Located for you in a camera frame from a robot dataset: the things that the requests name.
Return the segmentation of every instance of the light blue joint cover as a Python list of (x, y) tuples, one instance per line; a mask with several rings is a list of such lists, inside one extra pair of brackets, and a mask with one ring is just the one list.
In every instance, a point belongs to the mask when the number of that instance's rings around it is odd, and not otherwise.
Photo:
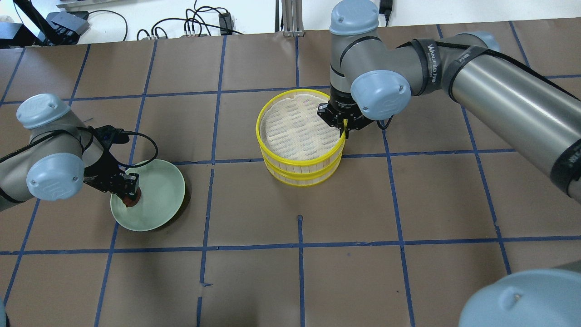
[(34, 129), (54, 122), (71, 110), (54, 94), (37, 94), (22, 102), (16, 111), (16, 118), (26, 129)]
[(365, 117), (382, 120), (400, 113), (410, 103), (411, 88), (396, 72), (373, 70), (353, 81), (351, 96)]
[(581, 273), (523, 271), (483, 288), (466, 303), (460, 327), (573, 327), (581, 322)]
[(478, 37), (479, 39), (481, 39), (482, 42), (484, 42), (484, 44), (486, 44), (488, 49), (494, 50), (496, 52), (500, 52), (500, 44), (498, 44), (498, 42), (494, 38), (494, 35), (492, 35), (488, 32), (476, 31), (476, 32), (463, 32), (460, 34), (474, 35), (475, 37)]
[(329, 30), (335, 35), (358, 35), (371, 32), (379, 25), (379, 10), (369, 0), (343, 0), (331, 13)]
[(67, 199), (81, 190), (84, 171), (83, 161), (74, 154), (47, 155), (30, 168), (26, 186), (41, 200)]

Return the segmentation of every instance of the white wall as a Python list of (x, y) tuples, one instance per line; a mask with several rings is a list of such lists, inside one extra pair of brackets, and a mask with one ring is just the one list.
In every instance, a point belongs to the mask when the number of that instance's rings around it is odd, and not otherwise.
[[(44, 16), (59, 11), (60, 0), (33, 0)], [(338, 0), (303, 0), (303, 23), (306, 30), (328, 29), (330, 14)], [(235, 19), (235, 28), (245, 34), (274, 31), (275, 0), (198, 0), (198, 6), (228, 8)], [(193, 8), (193, 0), (118, 0), (83, 6), (75, 10), (109, 9), (124, 15), (129, 23), (128, 40), (135, 40), (139, 29), (149, 30), (160, 19), (185, 17), (185, 9)], [(0, 1), (0, 15), (10, 15), (16, 22), (11, 0)], [(202, 14), (208, 24), (218, 25), (215, 13)], [(25, 25), (38, 29), (24, 15)], [(494, 22), (544, 18), (581, 17), (581, 0), (394, 0), (391, 26)], [(91, 15), (91, 28), (80, 43), (119, 41), (125, 33), (123, 20), (110, 13)], [(164, 22), (170, 38), (183, 35), (183, 22)]]

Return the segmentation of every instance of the yellow rim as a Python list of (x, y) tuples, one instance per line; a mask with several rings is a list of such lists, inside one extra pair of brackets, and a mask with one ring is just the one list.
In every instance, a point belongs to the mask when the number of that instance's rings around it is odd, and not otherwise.
[(268, 171), (268, 172), (270, 172), (270, 174), (274, 177), (274, 179), (276, 179), (277, 181), (279, 181), (279, 182), (281, 182), (283, 184), (286, 184), (288, 186), (293, 186), (293, 187), (311, 187), (311, 186), (319, 185), (322, 182), (328, 180), (329, 177), (333, 176), (333, 174), (335, 173), (335, 171), (337, 170), (338, 167), (339, 167), (339, 164), (337, 164), (336, 166), (334, 166), (335, 169), (333, 169), (333, 171), (330, 172), (329, 176), (325, 177), (324, 179), (321, 179), (320, 181), (315, 182), (313, 184), (307, 184), (307, 185), (299, 185), (299, 184), (289, 183), (286, 180), (282, 180), (282, 179), (278, 178), (278, 176), (274, 175), (271, 171)]
[(337, 158), (333, 159), (333, 161), (330, 162), (329, 165), (327, 165), (326, 167), (323, 167), (320, 170), (317, 170), (316, 172), (295, 173), (295, 172), (289, 172), (287, 170), (283, 170), (279, 167), (276, 167), (275, 165), (272, 164), (272, 162), (270, 162), (270, 160), (268, 160), (268, 158), (264, 157), (264, 163), (267, 166), (269, 166), (270, 168), (272, 168), (277, 174), (280, 174), (286, 178), (294, 179), (294, 180), (309, 180), (309, 179), (319, 178), (319, 177), (325, 175), (326, 173), (328, 173), (329, 171), (331, 171), (333, 169), (333, 167), (335, 165), (337, 165), (338, 161), (340, 161), (340, 160), (341, 160), (341, 153), (337, 156)]
[(262, 117), (264, 116), (264, 114), (266, 113), (266, 111), (268, 109), (270, 109), (271, 105), (278, 99), (291, 94), (291, 93), (300, 93), (300, 92), (309, 92), (309, 93), (315, 93), (318, 95), (322, 95), (325, 99), (329, 99), (329, 96), (324, 94), (323, 92), (317, 91), (317, 90), (309, 90), (307, 88), (298, 88), (296, 90), (289, 90), (283, 93), (280, 93), (279, 95), (277, 95), (276, 97), (272, 98), (270, 101), (268, 101), (264, 107), (262, 107), (262, 110), (260, 111), (260, 114), (258, 115), (258, 119), (256, 120), (256, 138), (258, 139), (258, 143), (260, 145), (260, 148), (266, 152), (266, 154), (268, 154), (272, 159), (275, 159), (278, 162), (281, 162), (283, 164), (286, 165), (290, 165), (290, 166), (310, 166), (310, 165), (316, 165), (316, 164), (320, 164), (321, 162), (329, 159), (331, 156), (333, 156), (334, 153), (336, 153), (337, 151), (339, 151), (339, 148), (342, 146), (343, 143), (345, 143), (345, 132), (343, 132), (341, 134), (341, 137), (339, 138), (339, 141), (337, 142), (337, 144), (335, 144), (335, 146), (329, 150), (329, 152), (327, 152), (326, 154), (324, 154), (323, 156), (316, 158), (316, 159), (311, 159), (311, 160), (290, 160), (290, 159), (286, 159), (283, 158), (279, 155), (274, 154), (274, 152), (270, 151), (270, 149), (268, 149), (266, 147), (266, 144), (262, 141), (262, 137), (260, 137), (260, 121), (262, 120)]

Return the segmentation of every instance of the robotic arm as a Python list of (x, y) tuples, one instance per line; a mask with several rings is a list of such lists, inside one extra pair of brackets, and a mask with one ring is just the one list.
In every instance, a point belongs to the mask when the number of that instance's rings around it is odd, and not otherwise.
[(32, 135), (29, 145), (0, 159), (0, 211), (32, 197), (51, 201), (70, 198), (83, 183), (116, 194), (128, 207), (137, 204), (139, 175), (125, 174), (119, 165), (129, 166), (119, 163), (109, 149), (112, 144), (129, 142), (129, 135), (143, 134), (110, 125), (87, 128), (53, 94), (24, 101), (16, 117)]
[[(378, 10), (343, 0), (331, 17), (331, 94), (319, 116), (348, 136), (443, 89), (581, 202), (581, 101), (514, 59), (484, 32), (413, 40), (388, 51)], [(460, 327), (578, 326), (581, 261), (523, 271), (473, 295)]]
[(327, 124), (359, 130), (401, 112), (412, 95), (442, 89), (581, 202), (581, 101), (491, 51), (499, 46), (488, 33), (413, 40), (388, 51), (377, 25), (370, 1), (334, 8), (331, 98), (318, 111)]

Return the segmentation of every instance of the green plate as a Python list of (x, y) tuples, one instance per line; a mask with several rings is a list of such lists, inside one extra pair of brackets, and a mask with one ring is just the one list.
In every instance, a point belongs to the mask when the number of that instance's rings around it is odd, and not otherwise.
[(178, 212), (185, 195), (185, 182), (179, 169), (164, 160), (129, 168), (139, 174), (141, 198), (126, 208), (118, 196), (111, 195), (111, 212), (119, 225), (135, 232), (152, 230), (170, 221)]

